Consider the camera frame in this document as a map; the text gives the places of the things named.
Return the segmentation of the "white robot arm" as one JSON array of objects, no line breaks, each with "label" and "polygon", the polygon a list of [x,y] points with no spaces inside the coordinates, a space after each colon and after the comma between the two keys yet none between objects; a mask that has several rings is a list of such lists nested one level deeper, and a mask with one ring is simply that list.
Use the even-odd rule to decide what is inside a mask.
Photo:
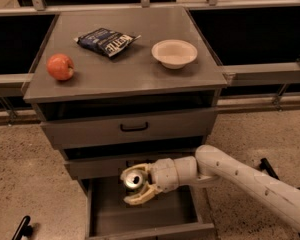
[{"label": "white robot arm", "polygon": [[211,145],[193,156],[159,159],[125,169],[120,179],[131,193],[129,205],[141,205],[181,186],[210,187],[221,179],[237,185],[300,234],[300,189],[247,166]]}]

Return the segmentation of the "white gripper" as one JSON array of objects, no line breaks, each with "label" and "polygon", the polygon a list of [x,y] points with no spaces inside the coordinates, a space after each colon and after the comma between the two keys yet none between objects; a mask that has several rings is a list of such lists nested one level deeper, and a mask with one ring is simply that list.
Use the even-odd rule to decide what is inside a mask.
[{"label": "white gripper", "polygon": [[168,193],[179,187],[178,173],[174,161],[170,158],[137,164],[125,169],[120,176],[124,182],[143,182],[149,178],[154,185],[145,184],[137,190],[128,192],[124,201],[129,205],[141,205],[153,199],[159,193]]}]

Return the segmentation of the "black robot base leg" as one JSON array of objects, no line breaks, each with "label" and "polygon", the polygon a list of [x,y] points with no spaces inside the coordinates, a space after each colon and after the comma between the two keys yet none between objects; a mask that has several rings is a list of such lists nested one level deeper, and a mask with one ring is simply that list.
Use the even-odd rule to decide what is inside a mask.
[{"label": "black robot base leg", "polygon": [[265,170],[270,177],[273,177],[275,179],[279,179],[279,177],[276,174],[275,170],[273,169],[273,167],[271,166],[271,164],[269,163],[269,161],[266,158],[262,158],[260,160],[259,168],[261,170]]}]

